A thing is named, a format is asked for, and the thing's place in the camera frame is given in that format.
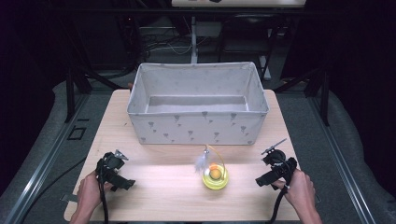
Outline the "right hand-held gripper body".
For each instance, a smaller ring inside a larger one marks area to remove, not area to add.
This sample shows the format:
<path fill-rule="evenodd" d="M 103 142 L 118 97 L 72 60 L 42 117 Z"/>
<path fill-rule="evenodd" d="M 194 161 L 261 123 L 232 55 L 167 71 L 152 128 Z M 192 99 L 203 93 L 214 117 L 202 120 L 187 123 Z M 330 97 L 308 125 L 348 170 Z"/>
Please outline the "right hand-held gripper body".
<path fill-rule="evenodd" d="M 285 181 L 289 183 L 294 170 L 297 168 L 297 160 L 295 160 L 293 157 L 287 159 L 285 153 L 282 150 L 276 149 L 278 145 L 285 141 L 286 139 L 282 139 L 280 142 L 265 149 L 262 153 L 265 154 L 265 157 L 262 159 L 262 161 L 266 165 L 270 165 L 270 171 L 277 172 L 280 175 L 280 178 L 284 178 Z"/>

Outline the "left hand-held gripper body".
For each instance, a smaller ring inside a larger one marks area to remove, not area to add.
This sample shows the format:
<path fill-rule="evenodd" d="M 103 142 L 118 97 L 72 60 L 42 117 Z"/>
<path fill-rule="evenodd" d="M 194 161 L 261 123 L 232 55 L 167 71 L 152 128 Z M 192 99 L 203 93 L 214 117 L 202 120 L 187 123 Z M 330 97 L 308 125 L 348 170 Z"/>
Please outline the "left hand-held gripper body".
<path fill-rule="evenodd" d="M 102 159 L 97 162 L 95 172 L 100 183 L 109 183 L 108 178 L 111 174 L 119 175 L 119 169 L 124 165 L 128 158 L 118 149 L 115 152 L 107 152 Z"/>

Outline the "yellow feather cat toy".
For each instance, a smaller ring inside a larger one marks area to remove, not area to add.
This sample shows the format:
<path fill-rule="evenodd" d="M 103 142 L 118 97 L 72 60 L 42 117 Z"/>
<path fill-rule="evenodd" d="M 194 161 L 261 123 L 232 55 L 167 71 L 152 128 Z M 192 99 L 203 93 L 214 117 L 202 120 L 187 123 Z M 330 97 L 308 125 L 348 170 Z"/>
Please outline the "yellow feather cat toy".
<path fill-rule="evenodd" d="M 194 167 L 207 188 L 220 190 L 228 184 L 229 175 L 225 162 L 212 146 L 205 146 L 203 153 L 196 159 Z"/>

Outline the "patterned grey fabric storage box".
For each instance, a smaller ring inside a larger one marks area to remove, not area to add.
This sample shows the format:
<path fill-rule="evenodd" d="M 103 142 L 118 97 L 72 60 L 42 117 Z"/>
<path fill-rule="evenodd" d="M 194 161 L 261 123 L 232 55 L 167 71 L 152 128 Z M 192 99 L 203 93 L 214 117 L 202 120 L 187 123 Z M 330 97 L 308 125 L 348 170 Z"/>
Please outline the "patterned grey fabric storage box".
<path fill-rule="evenodd" d="M 142 144 L 252 145 L 269 112 L 254 63 L 142 63 L 127 113 Z"/>

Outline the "person's right hand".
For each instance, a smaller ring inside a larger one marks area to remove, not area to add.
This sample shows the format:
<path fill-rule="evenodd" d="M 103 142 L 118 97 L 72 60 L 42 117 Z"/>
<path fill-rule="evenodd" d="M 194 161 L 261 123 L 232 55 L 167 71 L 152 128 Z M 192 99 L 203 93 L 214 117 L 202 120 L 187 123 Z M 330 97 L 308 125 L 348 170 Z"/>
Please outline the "person's right hand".
<path fill-rule="evenodd" d="M 286 199 L 298 214 L 307 214 L 316 210 L 314 184 L 303 171 L 296 169 L 289 184 L 277 180 L 273 185 L 287 190 Z"/>

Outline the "person's left hand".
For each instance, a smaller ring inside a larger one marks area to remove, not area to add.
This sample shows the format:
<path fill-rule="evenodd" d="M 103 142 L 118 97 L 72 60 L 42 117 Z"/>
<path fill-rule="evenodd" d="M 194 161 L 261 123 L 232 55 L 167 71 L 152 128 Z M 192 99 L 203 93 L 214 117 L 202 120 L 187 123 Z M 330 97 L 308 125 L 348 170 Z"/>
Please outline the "person's left hand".
<path fill-rule="evenodd" d="M 100 202 L 99 182 L 96 178 L 96 172 L 92 171 L 80 181 L 76 213 L 80 217 L 90 217 Z"/>

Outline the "black metal stand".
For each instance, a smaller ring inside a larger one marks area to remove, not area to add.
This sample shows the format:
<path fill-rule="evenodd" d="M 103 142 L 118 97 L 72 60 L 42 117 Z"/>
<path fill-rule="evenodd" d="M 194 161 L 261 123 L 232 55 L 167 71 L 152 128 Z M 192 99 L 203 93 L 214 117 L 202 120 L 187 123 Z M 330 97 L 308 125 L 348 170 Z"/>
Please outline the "black metal stand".
<path fill-rule="evenodd" d="M 328 108 L 329 108 L 329 95 L 330 95 L 330 76 L 328 71 L 324 68 L 315 68 L 302 76 L 295 77 L 286 84 L 281 85 L 274 89 L 274 92 L 283 92 L 291 87 L 296 86 L 298 83 L 307 80 L 308 83 L 304 89 L 306 97 L 320 96 L 319 103 L 319 116 L 326 126 L 329 126 L 328 121 Z"/>
<path fill-rule="evenodd" d="M 91 69 L 79 66 L 70 67 L 65 80 L 67 102 L 65 123 L 68 123 L 76 114 L 75 88 L 78 88 L 82 94 L 90 94 L 92 92 L 92 85 L 89 83 L 88 78 L 93 78 L 112 90 L 123 90 L 122 86 L 102 77 Z"/>

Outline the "white metal pole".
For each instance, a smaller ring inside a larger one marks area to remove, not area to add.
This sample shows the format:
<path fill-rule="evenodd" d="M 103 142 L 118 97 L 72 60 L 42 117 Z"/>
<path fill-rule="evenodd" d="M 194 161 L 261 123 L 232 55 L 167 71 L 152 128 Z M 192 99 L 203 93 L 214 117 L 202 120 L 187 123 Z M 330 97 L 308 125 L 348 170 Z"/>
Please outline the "white metal pole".
<path fill-rule="evenodd" d="M 196 19 L 191 17 L 191 63 L 198 63 Z"/>

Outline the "white desk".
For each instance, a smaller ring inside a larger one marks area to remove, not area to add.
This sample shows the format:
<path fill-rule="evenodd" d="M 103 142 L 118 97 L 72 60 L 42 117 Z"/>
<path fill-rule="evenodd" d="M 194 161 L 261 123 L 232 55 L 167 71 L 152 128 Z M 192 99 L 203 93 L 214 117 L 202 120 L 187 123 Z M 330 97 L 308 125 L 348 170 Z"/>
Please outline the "white desk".
<path fill-rule="evenodd" d="M 304 7 L 306 0 L 171 0 L 173 7 Z"/>

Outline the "aluminium floor rail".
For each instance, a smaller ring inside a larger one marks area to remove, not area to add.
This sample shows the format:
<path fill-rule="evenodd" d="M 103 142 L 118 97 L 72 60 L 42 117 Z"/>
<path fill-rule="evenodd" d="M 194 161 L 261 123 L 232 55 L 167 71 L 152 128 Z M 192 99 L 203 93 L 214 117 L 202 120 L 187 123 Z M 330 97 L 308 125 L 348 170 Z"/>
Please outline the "aluminium floor rail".
<path fill-rule="evenodd" d="M 319 103 L 315 98 L 308 97 L 308 103 L 313 110 L 314 116 L 319 123 L 320 129 L 324 132 L 327 142 L 330 146 L 330 152 L 332 154 L 332 160 L 337 168 L 339 175 L 346 188 L 347 194 L 353 203 L 356 213 L 361 221 L 361 224 L 377 224 L 375 218 L 364 199 L 361 188 L 358 186 L 353 174 L 351 173 L 347 162 L 341 152 L 341 148 L 336 141 L 332 129 L 327 126 L 322 120 L 319 113 Z"/>
<path fill-rule="evenodd" d="M 66 97 L 57 95 L 39 136 L 15 174 L 5 193 L 0 197 L 0 224 L 20 224 L 33 204 L 50 169 L 60 153 L 61 144 L 71 132 L 76 115 L 89 99 L 89 94 L 77 97 L 72 116 L 67 118 Z"/>

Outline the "black metal frame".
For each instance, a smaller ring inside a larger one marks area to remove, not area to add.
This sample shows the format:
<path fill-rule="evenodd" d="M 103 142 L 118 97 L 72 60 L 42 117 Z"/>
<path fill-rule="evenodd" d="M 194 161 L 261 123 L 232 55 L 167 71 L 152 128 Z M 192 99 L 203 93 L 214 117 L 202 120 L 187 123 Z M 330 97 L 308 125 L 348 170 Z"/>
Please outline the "black metal frame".
<path fill-rule="evenodd" d="M 238 14 L 222 25 L 217 46 L 218 61 L 224 54 L 248 54 L 258 57 L 261 79 L 270 80 L 269 62 L 279 30 L 285 18 L 278 14 Z"/>

